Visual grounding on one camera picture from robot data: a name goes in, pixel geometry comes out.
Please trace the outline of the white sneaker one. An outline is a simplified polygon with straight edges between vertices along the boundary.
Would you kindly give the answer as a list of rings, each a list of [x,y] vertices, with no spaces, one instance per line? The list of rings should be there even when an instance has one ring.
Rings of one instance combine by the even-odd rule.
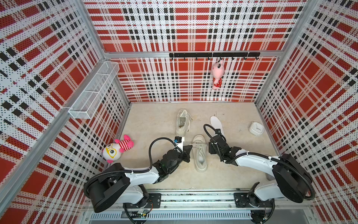
[[[190,129],[192,116],[186,109],[180,109],[177,114],[175,133],[176,136],[184,137]]]
[[[194,165],[198,172],[205,172],[208,168],[206,159],[206,142],[202,135],[196,135],[192,141]]]

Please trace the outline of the white shoe insole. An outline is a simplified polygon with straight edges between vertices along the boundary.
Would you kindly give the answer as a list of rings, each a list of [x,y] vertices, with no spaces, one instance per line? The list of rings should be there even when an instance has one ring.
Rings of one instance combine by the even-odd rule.
[[[211,117],[210,117],[210,123],[211,123],[211,126],[212,126],[214,129],[220,129],[221,134],[222,134],[222,135],[225,135],[225,134],[224,134],[224,131],[223,131],[222,123],[221,123],[221,121],[220,121],[216,116],[211,116]]]

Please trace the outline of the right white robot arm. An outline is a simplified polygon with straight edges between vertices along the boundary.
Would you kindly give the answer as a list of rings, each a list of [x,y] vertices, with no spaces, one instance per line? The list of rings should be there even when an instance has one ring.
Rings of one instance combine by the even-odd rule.
[[[270,179],[255,183],[248,192],[252,206],[276,198],[286,198],[295,203],[313,200],[316,191],[310,174],[291,156],[270,156],[249,152],[240,147],[230,147],[226,138],[210,136],[209,153],[217,154],[226,164],[247,167],[264,172]]]

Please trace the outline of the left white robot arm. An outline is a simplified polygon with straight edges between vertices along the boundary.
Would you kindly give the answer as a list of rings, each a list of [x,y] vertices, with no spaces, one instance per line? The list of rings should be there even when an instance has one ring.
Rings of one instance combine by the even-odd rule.
[[[151,169],[135,169],[128,173],[120,163],[90,178],[84,185],[84,193],[91,200],[95,213],[103,212],[118,203],[130,203],[143,207],[149,200],[145,184],[166,180],[184,161],[190,162],[192,145],[184,146],[182,152],[169,150]]]

